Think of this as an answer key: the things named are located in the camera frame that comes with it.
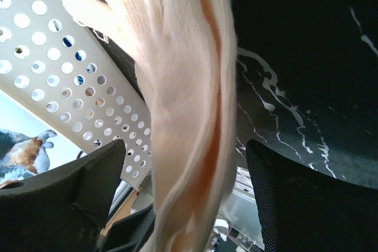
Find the perforated metal panel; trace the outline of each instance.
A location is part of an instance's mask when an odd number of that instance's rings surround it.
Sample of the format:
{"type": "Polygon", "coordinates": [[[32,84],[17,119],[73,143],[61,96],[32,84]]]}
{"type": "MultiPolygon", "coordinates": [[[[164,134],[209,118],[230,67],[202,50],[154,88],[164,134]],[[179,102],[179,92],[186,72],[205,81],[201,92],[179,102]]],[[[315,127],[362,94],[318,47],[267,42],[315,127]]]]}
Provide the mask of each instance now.
{"type": "Polygon", "coordinates": [[[87,153],[123,139],[133,187],[149,172],[145,103],[61,0],[0,0],[0,89],[87,153]]]}

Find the white fabric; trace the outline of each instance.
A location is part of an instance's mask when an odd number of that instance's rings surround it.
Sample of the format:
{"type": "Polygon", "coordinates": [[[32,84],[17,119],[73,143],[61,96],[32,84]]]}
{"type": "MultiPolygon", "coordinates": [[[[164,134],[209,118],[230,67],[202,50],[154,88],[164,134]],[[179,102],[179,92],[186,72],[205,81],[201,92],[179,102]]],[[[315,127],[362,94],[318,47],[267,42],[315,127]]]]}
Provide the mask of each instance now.
{"type": "Polygon", "coordinates": [[[155,229],[141,251],[202,252],[232,190],[236,36],[230,0],[63,0],[135,61],[151,112],[155,229]]]}

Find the poster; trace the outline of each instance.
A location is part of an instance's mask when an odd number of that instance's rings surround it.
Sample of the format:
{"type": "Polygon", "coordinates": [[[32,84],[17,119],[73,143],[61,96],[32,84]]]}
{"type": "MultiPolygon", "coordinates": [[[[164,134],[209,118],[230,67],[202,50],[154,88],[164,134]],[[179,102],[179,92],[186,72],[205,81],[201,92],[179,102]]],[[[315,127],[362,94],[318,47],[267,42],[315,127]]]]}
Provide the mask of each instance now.
{"type": "Polygon", "coordinates": [[[71,162],[80,151],[0,92],[0,188],[71,162]]]}

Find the cable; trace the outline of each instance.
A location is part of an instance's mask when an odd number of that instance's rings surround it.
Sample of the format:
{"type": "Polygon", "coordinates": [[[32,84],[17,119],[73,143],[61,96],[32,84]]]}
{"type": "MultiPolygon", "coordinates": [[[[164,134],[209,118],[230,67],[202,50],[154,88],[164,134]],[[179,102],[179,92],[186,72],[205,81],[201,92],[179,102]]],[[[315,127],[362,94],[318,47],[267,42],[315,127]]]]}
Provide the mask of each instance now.
{"type": "Polygon", "coordinates": [[[83,153],[84,153],[84,152],[81,150],[81,151],[79,152],[79,154],[77,154],[76,159],[80,159],[80,157],[82,156],[83,153]]]}

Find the bird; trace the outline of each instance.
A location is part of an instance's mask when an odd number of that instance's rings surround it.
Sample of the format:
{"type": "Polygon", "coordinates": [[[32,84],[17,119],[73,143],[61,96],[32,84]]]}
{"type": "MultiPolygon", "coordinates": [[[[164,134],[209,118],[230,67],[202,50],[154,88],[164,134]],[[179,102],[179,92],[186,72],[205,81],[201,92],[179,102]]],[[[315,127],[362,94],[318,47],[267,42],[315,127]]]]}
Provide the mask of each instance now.
{"type": "Polygon", "coordinates": [[[48,171],[50,158],[46,149],[54,143],[47,139],[57,136],[46,130],[35,137],[0,129],[0,188],[48,171]]]}

